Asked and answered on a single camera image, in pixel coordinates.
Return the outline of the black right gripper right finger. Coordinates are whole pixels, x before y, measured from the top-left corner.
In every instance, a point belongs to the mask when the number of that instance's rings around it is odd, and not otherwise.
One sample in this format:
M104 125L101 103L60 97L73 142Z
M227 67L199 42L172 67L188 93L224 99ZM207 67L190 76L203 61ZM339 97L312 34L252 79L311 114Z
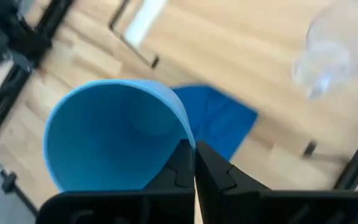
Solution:
M272 190L203 141L195 179L204 224L358 224L358 191Z

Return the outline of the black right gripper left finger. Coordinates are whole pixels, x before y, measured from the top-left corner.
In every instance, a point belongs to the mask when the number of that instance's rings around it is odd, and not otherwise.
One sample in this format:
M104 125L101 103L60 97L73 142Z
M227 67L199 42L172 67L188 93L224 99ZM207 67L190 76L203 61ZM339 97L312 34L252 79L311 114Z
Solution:
M194 224L194 150L182 139L141 190L65 192L47 200L37 224Z

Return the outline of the light blue plastic cup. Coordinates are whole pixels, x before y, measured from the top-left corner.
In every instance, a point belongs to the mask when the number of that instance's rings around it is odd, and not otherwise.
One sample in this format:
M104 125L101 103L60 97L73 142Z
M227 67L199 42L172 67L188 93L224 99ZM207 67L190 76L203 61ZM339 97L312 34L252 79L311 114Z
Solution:
M53 107L43 156L61 192L136 190L183 139L196 147L186 109L171 88L146 79L96 80Z

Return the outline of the clear glass mug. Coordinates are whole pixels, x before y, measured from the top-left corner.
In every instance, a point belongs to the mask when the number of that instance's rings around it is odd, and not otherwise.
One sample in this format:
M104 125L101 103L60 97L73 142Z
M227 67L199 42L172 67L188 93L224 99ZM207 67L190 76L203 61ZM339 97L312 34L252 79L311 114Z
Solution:
M292 80L314 100L358 75L358 0L334 0L310 22Z

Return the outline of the blue cloth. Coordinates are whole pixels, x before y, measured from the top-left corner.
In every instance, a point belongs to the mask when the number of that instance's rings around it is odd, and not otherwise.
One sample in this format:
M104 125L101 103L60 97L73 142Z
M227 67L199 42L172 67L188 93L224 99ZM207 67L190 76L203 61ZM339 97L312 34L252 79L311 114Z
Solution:
M173 91L186 109L195 139L231 160L258 113L208 85L178 86Z

